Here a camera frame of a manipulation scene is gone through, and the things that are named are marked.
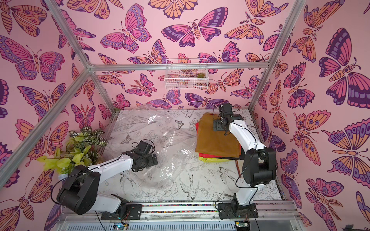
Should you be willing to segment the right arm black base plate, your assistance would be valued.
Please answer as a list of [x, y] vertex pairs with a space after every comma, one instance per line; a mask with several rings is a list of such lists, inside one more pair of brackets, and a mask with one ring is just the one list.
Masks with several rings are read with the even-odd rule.
[[218, 211], [219, 218], [221, 219], [259, 218], [258, 211], [254, 203], [248, 206], [240, 206], [235, 203], [218, 202], [215, 204], [215, 208]]

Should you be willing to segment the red garment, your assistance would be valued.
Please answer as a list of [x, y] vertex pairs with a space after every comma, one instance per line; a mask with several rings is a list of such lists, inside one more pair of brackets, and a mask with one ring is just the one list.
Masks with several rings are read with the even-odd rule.
[[221, 158], [221, 159], [225, 159], [226, 157], [220, 157], [220, 156], [215, 156], [215, 155], [209, 155], [209, 154], [205, 154], [205, 153], [201, 153], [201, 152], [199, 152], [200, 145], [198, 144], [198, 143], [199, 143], [199, 134], [198, 134], [199, 123], [198, 123], [198, 122], [196, 123], [195, 127], [196, 127], [196, 132], [197, 132], [196, 153], [198, 154], [198, 156], [199, 156], [199, 157], [205, 157], [205, 158]]

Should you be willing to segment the clear plastic vacuum bag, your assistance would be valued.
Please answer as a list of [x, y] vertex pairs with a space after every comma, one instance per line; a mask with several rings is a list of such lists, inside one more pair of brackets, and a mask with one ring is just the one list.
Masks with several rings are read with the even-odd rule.
[[196, 123], [206, 110], [153, 110], [140, 106], [131, 111], [116, 113], [105, 129], [108, 146], [105, 157], [118, 157], [134, 149], [140, 141], [155, 148], [158, 164], [142, 171], [125, 170], [104, 182], [108, 189], [140, 187], [165, 190], [173, 185], [183, 191], [198, 190]]

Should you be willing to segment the yellow garment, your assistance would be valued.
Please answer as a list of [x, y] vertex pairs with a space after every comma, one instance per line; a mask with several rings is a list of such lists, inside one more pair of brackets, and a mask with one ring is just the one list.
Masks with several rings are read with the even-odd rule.
[[198, 157], [199, 161], [202, 161], [204, 163], [223, 163], [223, 162], [229, 162], [230, 159], [221, 159], [221, 158], [205, 158], [205, 157]]

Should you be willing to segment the brown garment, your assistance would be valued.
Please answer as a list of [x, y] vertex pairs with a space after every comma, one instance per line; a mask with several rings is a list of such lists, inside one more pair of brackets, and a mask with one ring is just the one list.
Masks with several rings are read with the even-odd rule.
[[220, 157], [239, 157], [240, 143], [236, 137], [224, 131], [213, 131], [215, 115], [205, 113], [199, 120], [199, 152]]

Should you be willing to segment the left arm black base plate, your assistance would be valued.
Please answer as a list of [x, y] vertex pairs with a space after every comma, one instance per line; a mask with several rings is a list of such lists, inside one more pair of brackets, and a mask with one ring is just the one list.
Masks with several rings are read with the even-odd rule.
[[142, 204], [121, 205], [116, 212], [103, 212], [101, 220], [140, 220]]

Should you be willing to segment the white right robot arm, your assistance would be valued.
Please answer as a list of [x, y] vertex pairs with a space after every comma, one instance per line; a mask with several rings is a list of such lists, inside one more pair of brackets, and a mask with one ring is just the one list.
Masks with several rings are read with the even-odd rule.
[[232, 206], [235, 211], [250, 207], [255, 195], [276, 178], [276, 151], [267, 148], [247, 127], [243, 117], [234, 114], [230, 103], [219, 106], [219, 118], [214, 121], [214, 131], [224, 131], [235, 136], [244, 154], [241, 177], [244, 184], [234, 194]]

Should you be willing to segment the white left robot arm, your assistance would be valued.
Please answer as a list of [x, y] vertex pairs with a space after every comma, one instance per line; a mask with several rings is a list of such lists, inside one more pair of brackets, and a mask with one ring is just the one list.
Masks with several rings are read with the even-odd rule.
[[157, 164], [155, 144], [150, 140], [141, 140], [136, 147], [117, 158], [89, 167], [74, 167], [65, 178], [56, 201], [78, 215], [101, 211], [123, 218], [127, 216], [127, 200], [115, 194], [100, 194], [99, 186], [124, 171], [139, 172]]

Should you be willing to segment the dark grey garment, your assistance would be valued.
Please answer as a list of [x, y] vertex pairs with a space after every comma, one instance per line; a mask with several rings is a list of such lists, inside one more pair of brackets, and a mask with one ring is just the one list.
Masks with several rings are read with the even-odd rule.
[[225, 159], [228, 160], [244, 160], [245, 159], [245, 152], [242, 147], [240, 147], [240, 155], [239, 157], [226, 157]]

